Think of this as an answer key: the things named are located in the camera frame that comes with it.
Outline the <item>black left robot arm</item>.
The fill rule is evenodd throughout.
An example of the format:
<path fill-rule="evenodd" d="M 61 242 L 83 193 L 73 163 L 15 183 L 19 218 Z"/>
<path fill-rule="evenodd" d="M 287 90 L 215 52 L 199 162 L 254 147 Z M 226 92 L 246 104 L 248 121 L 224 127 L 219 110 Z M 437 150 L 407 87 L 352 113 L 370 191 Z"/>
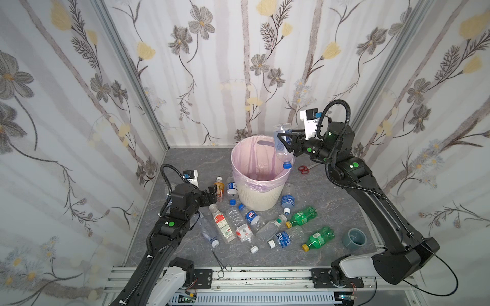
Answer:
<path fill-rule="evenodd" d="M 170 164 L 163 164 L 160 173 L 169 195 L 146 238 L 142 261 L 111 305 L 167 305 L 179 289 L 195 284 L 193 262 L 173 255 L 191 229 L 192 217 L 217 203 L 216 188 L 199 189 Z"/>

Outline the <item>orange tea bottle white cap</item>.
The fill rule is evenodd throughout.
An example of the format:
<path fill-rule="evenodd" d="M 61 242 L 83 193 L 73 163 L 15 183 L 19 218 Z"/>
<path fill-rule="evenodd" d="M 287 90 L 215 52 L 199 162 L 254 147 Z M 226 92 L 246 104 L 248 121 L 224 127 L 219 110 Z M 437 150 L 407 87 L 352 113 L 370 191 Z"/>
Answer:
<path fill-rule="evenodd" d="M 214 189 L 216 191 L 216 197 L 218 202 L 222 202 L 224 199 L 225 185 L 222 177 L 217 177 L 214 183 Z"/>

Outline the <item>clear bottle blue label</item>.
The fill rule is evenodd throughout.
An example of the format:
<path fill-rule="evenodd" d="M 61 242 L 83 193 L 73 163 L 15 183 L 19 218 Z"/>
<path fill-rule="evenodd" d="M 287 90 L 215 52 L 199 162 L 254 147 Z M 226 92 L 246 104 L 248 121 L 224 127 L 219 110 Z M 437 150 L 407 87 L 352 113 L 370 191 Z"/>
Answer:
<path fill-rule="evenodd" d="M 291 139 L 288 136 L 280 136 L 280 134 L 291 133 L 292 126 L 289 123 L 278 125 L 274 127 L 274 148 L 276 152 L 276 157 L 282 162 L 284 169 L 292 168 L 293 154 L 288 152 L 287 146 L 284 142 L 290 146 Z"/>

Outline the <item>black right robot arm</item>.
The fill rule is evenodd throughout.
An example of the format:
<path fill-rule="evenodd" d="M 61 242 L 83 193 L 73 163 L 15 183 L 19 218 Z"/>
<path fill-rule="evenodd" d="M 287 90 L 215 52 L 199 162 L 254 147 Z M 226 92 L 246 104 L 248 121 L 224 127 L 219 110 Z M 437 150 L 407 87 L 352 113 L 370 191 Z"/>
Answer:
<path fill-rule="evenodd" d="M 322 164 L 329 181 L 358 203 L 378 230 L 383 249 L 361 256 L 343 256 L 332 262 L 330 282 L 337 287 L 358 277 L 381 277 L 399 284 L 421 269 L 440 249 L 434 238 L 425 238 L 399 212 L 382 191 L 363 159 L 352 154 L 355 133 L 349 126 L 349 104 L 336 99 L 321 113 L 313 136 L 305 130 L 278 132 L 274 139 L 295 157 L 306 154 Z"/>

